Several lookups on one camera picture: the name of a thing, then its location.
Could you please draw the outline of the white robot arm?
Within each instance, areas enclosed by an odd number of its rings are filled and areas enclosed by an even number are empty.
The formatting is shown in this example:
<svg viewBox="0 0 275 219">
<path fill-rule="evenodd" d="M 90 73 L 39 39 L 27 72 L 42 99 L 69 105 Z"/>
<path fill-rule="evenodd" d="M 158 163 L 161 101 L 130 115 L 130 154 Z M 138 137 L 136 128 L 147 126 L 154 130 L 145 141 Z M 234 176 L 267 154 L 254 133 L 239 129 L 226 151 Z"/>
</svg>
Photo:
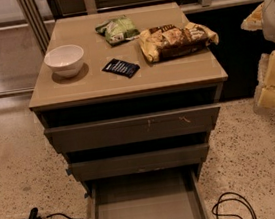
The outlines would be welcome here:
<svg viewBox="0 0 275 219">
<path fill-rule="evenodd" d="M 264 38 L 275 43 L 275 0 L 264 0 L 244 19 L 241 28 L 245 31 L 262 30 Z M 261 55 L 257 79 L 256 109 L 275 110 L 275 49 L 270 54 Z"/>
</svg>

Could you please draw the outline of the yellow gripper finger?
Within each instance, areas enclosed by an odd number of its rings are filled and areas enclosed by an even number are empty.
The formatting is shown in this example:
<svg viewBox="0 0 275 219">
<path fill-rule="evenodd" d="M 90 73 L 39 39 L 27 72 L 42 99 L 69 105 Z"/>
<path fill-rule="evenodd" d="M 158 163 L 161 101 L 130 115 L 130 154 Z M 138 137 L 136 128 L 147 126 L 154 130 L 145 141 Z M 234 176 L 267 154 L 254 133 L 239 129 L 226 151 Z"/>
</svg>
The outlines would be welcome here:
<svg viewBox="0 0 275 219">
<path fill-rule="evenodd" d="M 258 85 L 255 90 L 257 107 L 275 109 L 275 50 L 262 54 L 258 65 Z"/>
<path fill-rule="evenodd" d="M 263 4 L 260 4 L 257 6 L 251 14 L 248 15 L 246 19 L 241 23 L 241 28 L 245 31 L 255 31 L 255 30 L 261 30 L 262 29 L 262 6 Z"/>
</svg>

